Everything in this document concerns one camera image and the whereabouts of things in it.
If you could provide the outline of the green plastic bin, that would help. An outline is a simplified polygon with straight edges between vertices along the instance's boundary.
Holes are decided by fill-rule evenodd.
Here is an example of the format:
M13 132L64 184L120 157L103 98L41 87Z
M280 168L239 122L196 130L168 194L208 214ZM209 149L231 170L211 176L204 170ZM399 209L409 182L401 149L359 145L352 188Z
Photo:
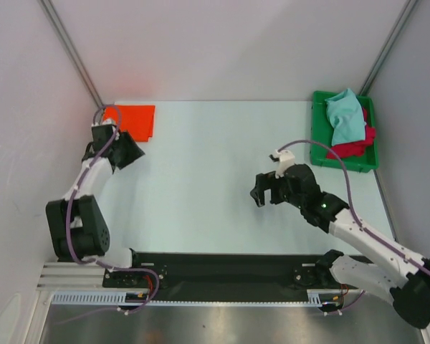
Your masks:
M331 149L311 147L310 161L316 166L339 168L337 158L341 158L350 171L376 169L378 149L372 99L350 89L340 93L315 91L311 139Z

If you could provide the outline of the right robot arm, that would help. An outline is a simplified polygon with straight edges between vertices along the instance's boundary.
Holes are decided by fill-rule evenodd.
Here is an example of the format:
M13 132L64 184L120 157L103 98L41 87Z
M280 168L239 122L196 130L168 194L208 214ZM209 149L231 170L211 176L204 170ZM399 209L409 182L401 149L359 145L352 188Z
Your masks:
M369 263L358 263L335 250L316 269L323 287L338 282L362 289L392 305L409 325L424 329L430 324L430 258L413 252L358 218L350 204L322 191L310 167L292 165L282 176L274 171L255 177L250 195L258 207L290 204L299 209L307 223L357 249Z

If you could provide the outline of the teal t shirt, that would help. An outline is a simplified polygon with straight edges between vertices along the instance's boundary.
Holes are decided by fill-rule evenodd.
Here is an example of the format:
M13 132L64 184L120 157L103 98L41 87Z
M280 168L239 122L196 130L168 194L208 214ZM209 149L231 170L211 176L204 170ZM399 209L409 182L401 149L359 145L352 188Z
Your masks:
M350 88L327 98L325 104L327 119L333 128L332 146L366 139L363 109Z

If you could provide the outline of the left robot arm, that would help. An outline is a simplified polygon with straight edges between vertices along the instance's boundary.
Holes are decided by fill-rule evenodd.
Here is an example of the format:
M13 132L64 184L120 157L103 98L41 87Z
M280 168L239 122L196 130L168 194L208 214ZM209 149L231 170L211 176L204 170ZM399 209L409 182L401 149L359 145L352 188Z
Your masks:
M133 262L132 250L121 243L121 231L108 229L98 199L115 173L145 153L129 132L114 123L93 125L91 132L92 141L75 182L61 199L46 205L52 246L62 262L120 268L119 278L134 287L143 281L144 269Z

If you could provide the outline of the right aluminium corner post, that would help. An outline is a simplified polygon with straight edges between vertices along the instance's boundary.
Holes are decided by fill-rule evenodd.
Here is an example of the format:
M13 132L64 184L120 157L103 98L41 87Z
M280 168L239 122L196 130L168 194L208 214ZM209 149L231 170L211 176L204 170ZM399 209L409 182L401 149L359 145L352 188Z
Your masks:
M384 64L387 62L389 55L393 51L395 44L406 29L408 22L414 15L414 12L421 4L420 0L408 0L405 2L400 14L389 32L380 52L378 53L373 66L371 67L364 83L362 84L359 95L366 96L371 91L376 78L379 76Z

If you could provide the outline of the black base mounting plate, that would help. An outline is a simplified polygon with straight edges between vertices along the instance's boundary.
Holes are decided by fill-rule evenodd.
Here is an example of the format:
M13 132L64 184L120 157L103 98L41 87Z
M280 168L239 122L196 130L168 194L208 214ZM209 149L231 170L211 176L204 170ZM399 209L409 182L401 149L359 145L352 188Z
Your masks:
M160 302L268 304L302 302L308 292L365 290L382 300L395 284L362 256L135 253L137 272L95 268L96 287L145 291L158 287Z

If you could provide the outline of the orange t shirt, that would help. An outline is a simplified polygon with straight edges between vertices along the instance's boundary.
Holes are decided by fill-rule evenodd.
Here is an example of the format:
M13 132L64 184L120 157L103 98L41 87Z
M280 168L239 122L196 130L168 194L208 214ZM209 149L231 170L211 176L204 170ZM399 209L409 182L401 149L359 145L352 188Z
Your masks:
M118 105L121 112L121 131L128 131L137 143L153 137L155 105Z

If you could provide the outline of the red t shirt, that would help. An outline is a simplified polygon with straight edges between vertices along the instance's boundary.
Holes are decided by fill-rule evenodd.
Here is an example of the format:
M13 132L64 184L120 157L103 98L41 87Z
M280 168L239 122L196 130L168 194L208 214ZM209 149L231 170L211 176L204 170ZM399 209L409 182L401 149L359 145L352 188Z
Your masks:
M363 107L363 115L365 120L365 140L336 146L331 145L331 149L336 152L340 158L349 158L352 156L361 157L365 154L366 149L374 144L376 129L370 125L369 112L365 107Z

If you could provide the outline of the left aluminium corner post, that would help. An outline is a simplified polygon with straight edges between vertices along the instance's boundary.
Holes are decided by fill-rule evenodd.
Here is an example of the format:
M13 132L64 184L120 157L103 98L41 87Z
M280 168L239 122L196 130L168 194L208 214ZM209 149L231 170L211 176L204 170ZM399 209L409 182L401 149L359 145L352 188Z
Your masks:
M52 27L56 37L58 38L60 44L62 45L63 50L65 51L67 57L69 58L72 66L75 69L80 81L84 85L87 90L88 95L94 102L97 108L101 108L104 103L100 96L100 93L97 91L92 78L89 75L89 72L85 66L85 63L82 61L82 58L72 41L70 33L67 31L67 28L62 21L61 16L58 14L58 11L53 3L50 0L38 0L37 3L40 5L44 15L47 18L50 26Z

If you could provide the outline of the aluminium corner post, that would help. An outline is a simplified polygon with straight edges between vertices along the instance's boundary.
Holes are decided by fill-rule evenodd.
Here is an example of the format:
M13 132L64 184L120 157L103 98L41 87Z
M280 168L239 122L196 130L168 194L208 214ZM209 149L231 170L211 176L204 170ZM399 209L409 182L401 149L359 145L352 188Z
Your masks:
M67 31L67 28L62 21L61 16L58 14L58 11L53 3L50 0L38 0L37 3L40 5L44 15L47 18L50 26L52 27L56 37L58 38L60 44L62 45L63 50L65 51L67 57L69 58L72 66L75 69L80 81L84 85L87 90L88 95L94 102L97 108L101 108L104 103L100 96L100 93L97 91L92 78L89 75L89 72L85 66L85 63L82 61L82 58L72 41L70 33Z
M405 2L400 14L389 32L380 52L378 53L373 66L371 67L364 83L362 84L359 95L366 96L371 91L376 78L379 76L384 64L387 62L389 55L393 51L395 44L406 29L408 22L414 15L414 12L421 4L420 0L408 0Z

